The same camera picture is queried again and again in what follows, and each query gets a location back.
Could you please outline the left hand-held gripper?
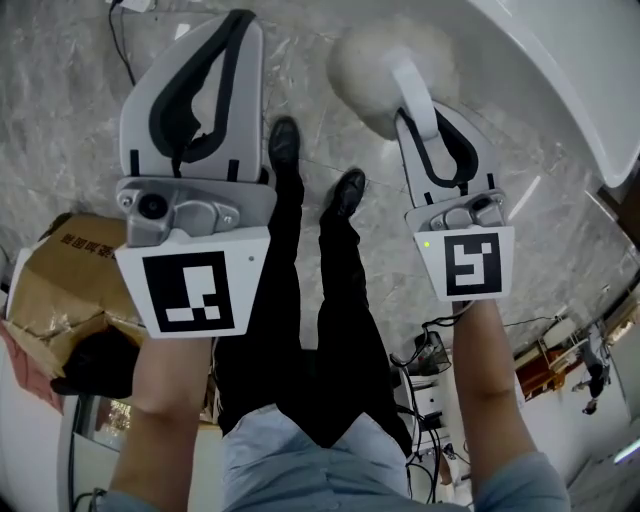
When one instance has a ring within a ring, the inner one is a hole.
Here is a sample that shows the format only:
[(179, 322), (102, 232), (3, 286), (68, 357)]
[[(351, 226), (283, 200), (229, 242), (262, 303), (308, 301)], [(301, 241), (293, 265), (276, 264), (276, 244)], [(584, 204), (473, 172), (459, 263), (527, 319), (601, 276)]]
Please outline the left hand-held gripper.
[(121, 275), (154, 339), (246, 333), (271, 236), (273, 187), (205, 179), (124, 178)]

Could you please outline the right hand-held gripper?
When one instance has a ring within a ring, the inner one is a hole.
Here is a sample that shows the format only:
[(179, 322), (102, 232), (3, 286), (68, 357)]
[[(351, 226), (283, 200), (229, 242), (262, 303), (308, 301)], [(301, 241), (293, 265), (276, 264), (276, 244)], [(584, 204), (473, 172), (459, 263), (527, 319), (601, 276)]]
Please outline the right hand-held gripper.
[[(421, 146), (404, 119), (406, 112), (400, 109), (395, 117), (408, 190), (419, 207), (405, 221), (438, 300), (504, 298), (512, 289), (515, 231), (504, 220), (506, 196), (496, 189), (495, 148), (458, 111), (438, 102), (434, 108), (440, 134), (427, 141), (418, 138)], [(431, 180), (420, 148), (432, 173), (442, 183), (451, 182), (450, 188)]]

